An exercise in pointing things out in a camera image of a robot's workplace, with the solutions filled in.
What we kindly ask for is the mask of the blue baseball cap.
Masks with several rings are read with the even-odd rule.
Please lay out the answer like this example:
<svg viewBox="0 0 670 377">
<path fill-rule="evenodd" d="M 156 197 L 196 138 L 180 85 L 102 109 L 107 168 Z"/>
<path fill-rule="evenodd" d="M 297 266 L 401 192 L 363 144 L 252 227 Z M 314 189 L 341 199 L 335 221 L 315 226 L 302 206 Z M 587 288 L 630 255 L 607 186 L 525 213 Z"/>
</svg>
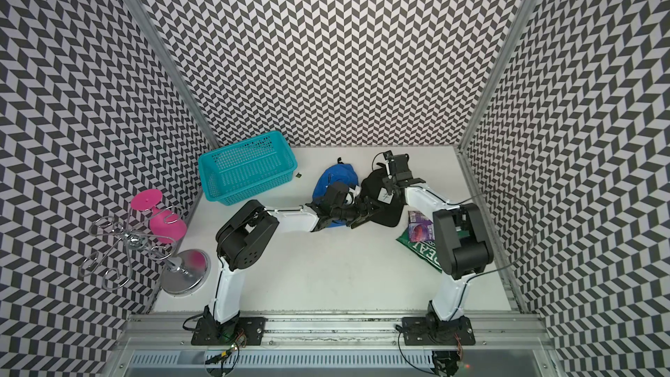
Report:
<svg viewBox="0 0 670 377">
<path fill-rule="evenodd" d="M 313 232 L 350 226 L 340 221 L 340 210 L 353 204 L 358 193 L 359 178 L 353 166 L 338 158 L 338 162 L 322 174 L 312 192 L 312 202 L 308 206 L 319 216 Z"/>
</svg>

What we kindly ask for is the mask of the black baseball cap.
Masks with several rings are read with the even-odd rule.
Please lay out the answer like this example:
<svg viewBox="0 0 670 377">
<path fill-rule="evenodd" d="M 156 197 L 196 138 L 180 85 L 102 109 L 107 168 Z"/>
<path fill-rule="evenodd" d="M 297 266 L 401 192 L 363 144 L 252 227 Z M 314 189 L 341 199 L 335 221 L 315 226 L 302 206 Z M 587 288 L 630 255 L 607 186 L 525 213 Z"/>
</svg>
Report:
<svg viewBox="0 0 670 377">
<path fill-rule="evenodd" d="M 361 183 L 361 195 L 369 197 L 373 202 L 373 214 L 368 221 L 385 227 L 394 228 L 401 222 L 403 203 L 398 195 L 387 191 L 383 180 L 387 179 L 387 171 L 377 168 Z"/>
</svg>

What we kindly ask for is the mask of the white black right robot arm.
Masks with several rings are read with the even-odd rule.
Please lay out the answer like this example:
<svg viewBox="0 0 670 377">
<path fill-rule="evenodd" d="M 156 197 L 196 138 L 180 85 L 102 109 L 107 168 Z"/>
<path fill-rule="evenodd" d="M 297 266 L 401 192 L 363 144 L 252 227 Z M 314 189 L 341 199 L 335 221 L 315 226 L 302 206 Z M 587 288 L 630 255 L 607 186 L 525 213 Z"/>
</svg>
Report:
<svg viewBox="0 0 670 377">
<path fill-rule="evenodd" d="M 452 202 L 420 179 L 413 177 L 409 155 L 383 153 L 386 191 L 404 205 L 432 221 L 437 260 L 442 269 L 441 284 L 429 301 L 425 317 L 427 340 L 445 343 L 459 340 L 465 326 L 464 304 L 475 277 L 483 274 L 494 254 L 483 217 L 476 204 Z"/>
</svg>

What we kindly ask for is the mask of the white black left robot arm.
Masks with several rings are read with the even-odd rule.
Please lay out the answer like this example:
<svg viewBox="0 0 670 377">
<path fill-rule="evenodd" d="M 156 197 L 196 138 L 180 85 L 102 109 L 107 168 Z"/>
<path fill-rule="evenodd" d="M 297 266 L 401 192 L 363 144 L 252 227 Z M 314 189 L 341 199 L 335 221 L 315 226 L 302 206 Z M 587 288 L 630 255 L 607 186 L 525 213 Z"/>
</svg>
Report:
<svg viewBox="0 0 670 377">
<path fill-rule="evenodd" d="M 322 197 L 293 209 L 266 207 L 250 200 L 216 233 L 221 264 L 216 291 L 198 319 L 192 343 L 232 342 L 239 331 L 245 271 L 265 252 L 272 237 L 291 232 L 318 232 L 333 223 L 354 229 L 383 211 L 382 203 L 357 195 L 345 183 L 326 188 Z"/>
</svg>

